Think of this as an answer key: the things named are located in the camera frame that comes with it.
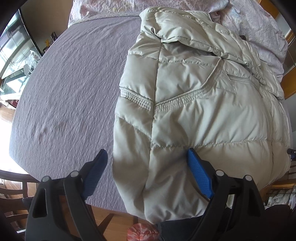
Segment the glass balcony door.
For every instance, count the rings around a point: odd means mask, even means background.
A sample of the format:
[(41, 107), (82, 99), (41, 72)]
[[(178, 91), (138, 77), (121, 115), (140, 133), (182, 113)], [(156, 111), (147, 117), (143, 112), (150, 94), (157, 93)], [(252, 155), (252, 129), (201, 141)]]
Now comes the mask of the glass balcony door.
[(40, 60), (18, 10), (1, 35), (1, 95), (21, 94)]

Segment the red patterned box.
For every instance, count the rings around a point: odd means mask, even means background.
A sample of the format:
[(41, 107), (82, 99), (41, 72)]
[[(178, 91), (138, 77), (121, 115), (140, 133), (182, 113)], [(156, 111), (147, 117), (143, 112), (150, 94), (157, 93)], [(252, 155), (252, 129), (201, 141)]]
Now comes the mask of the red patterned box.
[(127, 230), (127, 241), (156, 241), (159, 232), (153, 225), (137, 223)]

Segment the dark wooden chair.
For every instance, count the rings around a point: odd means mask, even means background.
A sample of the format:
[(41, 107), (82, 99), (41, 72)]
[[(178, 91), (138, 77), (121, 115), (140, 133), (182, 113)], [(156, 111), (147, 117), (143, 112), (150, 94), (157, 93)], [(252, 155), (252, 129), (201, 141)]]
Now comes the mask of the dark wooden chair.
[(1, 187), (1, 215), (4, 224), (12, 228), (14, 234), (23, 237), (26, 230), (26, 221), (29, 214), (29, 206), (26, 201), (32, 201), (29, 197), (28, 184), (38, 184), (39, 181), (29, 174), (19, 174), (1, 170), (1, 180), (20, 183), (20, 189)]

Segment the lilac bed sheet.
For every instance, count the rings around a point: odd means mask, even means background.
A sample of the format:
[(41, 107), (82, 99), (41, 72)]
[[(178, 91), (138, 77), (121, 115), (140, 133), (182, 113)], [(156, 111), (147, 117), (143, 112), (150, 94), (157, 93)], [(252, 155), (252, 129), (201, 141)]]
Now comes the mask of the lilac bed sheet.
[(37, 180), (63, 178), (113, 150), (114, 111), (138, 16), (69, 27), (41, 58), (18, 102), (10, 156)]

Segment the beige puffer jacket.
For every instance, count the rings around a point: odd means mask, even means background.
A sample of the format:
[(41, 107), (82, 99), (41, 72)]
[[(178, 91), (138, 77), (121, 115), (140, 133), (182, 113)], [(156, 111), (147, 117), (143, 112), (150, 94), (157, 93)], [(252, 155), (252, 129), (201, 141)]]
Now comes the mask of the beige puffer jacket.
[(150, 7), (129, 49), (115, 108), (113, 178), (129, 214), (200, 216), (207, 201), (187, 150), (259, 189), (290, 168), (290, 124), (272, 69), (203, 11)]

